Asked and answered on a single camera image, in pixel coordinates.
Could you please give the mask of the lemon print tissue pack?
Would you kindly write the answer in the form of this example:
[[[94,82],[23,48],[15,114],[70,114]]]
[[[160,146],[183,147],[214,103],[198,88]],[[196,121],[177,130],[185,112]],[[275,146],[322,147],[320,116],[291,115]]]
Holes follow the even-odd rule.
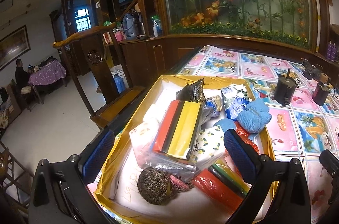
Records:
[[[194,151],[191,155],[191,160],[195,163],[197,169],[204,170],[209,168],[225,155],[224,131],[219,125],[204,129],[198,133]]]

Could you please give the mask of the light blue cloth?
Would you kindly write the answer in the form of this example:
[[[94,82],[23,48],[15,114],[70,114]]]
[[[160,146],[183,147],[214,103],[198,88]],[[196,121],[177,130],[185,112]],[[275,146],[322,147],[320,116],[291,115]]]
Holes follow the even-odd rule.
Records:
[[[271,118],[269,107],[258,98],[246,105],[246,108],[238,114],[237,121],[248,133],[258,134]]]

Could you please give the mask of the pink tissue pack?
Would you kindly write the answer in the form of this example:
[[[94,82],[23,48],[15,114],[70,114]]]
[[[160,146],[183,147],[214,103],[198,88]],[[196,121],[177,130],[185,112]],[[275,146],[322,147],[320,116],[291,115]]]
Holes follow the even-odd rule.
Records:
[[[157,135],[158,123],[143,122],[129,132],[136,162],[142,169],[158,168],[189,182],[194,178],[196,166],[192,162],[181,162],[179,159],[157,153],[152,150],[153,141]]]

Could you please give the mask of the blue white tissue pack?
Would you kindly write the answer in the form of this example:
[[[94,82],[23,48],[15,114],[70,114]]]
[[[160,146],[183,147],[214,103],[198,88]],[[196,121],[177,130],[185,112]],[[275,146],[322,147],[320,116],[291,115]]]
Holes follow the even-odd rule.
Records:
[[[237,120],[238,114],[245,110],[251,99],[244,84],[231,84],[221,89],[225,115],[228,119]]]

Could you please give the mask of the red orange cloth pack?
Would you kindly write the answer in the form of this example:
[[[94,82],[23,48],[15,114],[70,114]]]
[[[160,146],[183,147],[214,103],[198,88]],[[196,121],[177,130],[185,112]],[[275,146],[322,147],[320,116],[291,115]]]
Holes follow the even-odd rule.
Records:
[[[170,103],[152,144],[152,151],[188,161],[202,122],[202,105],[174,100]]]

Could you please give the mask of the black snack bag red logo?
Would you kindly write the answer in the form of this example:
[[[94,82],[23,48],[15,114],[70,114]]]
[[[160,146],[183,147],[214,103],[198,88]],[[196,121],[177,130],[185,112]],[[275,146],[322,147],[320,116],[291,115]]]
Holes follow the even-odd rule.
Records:
[[[204,79],[199,79],[196,82],[185,85],[176,93],[176,100],[188,102],[205,102],[206,98],[203,93]]]

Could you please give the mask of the blue sponge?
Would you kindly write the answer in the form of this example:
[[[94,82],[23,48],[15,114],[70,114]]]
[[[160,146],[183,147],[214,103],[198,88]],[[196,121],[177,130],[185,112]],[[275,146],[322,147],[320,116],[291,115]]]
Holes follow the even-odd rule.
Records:
[[[213,109],[213,112],[211,114],[212,118],[218,117],[223,109],[223,100],[219,95],[207,98],[205,104],[208,107],[212,107]]]

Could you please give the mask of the colourful cartoon tablecloth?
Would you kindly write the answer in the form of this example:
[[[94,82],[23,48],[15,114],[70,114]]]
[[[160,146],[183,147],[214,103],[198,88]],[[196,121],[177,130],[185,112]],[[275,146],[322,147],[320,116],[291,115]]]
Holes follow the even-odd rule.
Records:
[[[262,99],[272,119],[267,125],[277,160],[298,157],[304,168],[311,202],[311,221],[317,223],[328,209],[332,178],[321,165],[322,151],[338,156],[338,94],[330,93],[324,105],[312,95],[316,81],[306,79],[304,67],[287,59],[213,46],[185,48],[179,54],[182,75],[240,78],[246,80],[255,98]],[[291,103],[282,106],[274,100],[280,75],[290,74],[298,88]]]

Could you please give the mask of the yellow-taped white storage box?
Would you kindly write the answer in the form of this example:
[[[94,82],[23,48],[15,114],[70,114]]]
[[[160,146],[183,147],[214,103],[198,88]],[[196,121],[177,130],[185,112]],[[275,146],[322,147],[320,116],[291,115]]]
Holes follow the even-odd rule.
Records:
[[[167,205],[152,205],[138,189],[144,163],[141,151],[149,148],[175,93],[199,76],[160,76],[121,133],[90,191],[98,204],[119,222],[225,223],[229,212],[197,188],[179,193]]]

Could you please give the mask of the blue water bottle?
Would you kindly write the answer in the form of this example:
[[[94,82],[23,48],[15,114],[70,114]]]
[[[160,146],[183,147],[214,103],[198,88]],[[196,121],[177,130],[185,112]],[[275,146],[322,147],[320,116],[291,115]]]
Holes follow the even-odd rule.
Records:
[[[126,87],[125,87],[123,78],[119,76],[118,74],[114,74],[113,78],[114,78],[118,93],[120,94],[123,91],[125,91]]]

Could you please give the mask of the wooden chair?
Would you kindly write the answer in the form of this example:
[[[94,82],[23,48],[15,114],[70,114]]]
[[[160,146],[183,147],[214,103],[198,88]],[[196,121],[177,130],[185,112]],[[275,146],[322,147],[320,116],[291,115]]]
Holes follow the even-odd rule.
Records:
[[[77,75],[74,73],[71,67],[69,58],[67,56],[65,57],[65,62],[69,73],[71,74],[74,85],[76,86],[82,101],[90,113],[90,120],[92,120],[100,129],[108,126],[108,124],[112,122],[113,119],[118,117],[119,114],[121,114],[145,91],[145,87],[135,86],[132,83],[121,47],[113,33],[114,28],[116,28],[116,23],[107,26],[94,26],[88,30],[74,33],[66,40],[53,43],[53,48],[61,50],[63,53],[65,53],[65,47],[67,45],[76,42],[80,43],[85,59],[106,101],[104,106],[98,110],[93,109],[79,82],[79,79],[77,78]],[[122,69],[129,85],[129,87],[122,93],[118,92],[114,78],[104,58],[103,35],[105,33],[108,33],[113,41],[113,46],[117,51],[119,62],[122,65]]]

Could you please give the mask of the black cylinder device left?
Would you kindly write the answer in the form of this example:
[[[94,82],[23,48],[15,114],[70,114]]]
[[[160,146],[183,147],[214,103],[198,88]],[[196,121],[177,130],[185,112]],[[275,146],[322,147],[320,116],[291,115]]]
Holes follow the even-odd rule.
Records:
[[[274,92],[275,101],[283,107],[291,103],[295,89],[299,87],[295,79],[290,76],[290,72],[291,68],[288,69],[286,76],[279,76]]]

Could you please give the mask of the black cylinder device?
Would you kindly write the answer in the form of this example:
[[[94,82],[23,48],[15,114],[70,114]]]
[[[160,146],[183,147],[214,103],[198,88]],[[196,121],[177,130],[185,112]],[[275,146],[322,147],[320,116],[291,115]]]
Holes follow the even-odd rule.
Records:
[[[275,101],[283,107],[291,103],[295,89],[299,87],[295,79],[290,76],[290,72],[291,68],[288,69],[286,76],[279,76],[274,92]]]
[[[322,66],[319,64],[313,65],[307,59],[302,59],[302,65],[304,66],[304,77],[317,82],[312,96],[313,101],[317,105],[323,106],[330,93],[330,77],[322,71]]]

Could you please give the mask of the black cylinder device right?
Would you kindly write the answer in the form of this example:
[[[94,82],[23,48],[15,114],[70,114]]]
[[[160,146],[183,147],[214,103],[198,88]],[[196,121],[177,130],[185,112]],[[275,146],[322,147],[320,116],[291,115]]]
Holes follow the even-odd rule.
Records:
[[[317,105],[323,106],[330,93],[330,77],[322,71],[322,66],[319,64],[313,65],[307,59],[302,59],[302,65],[304,66],[304,77],[317,82],[312,96],[313,101]]]

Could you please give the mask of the blue thermos jug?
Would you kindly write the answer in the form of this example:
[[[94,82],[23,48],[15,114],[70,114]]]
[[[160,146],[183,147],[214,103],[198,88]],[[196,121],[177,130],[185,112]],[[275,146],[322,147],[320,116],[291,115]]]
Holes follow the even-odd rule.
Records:
[[[126,13],[121,21],[121,26],[127,39],[135,39],[139,35],[137,20],[134,14]]]

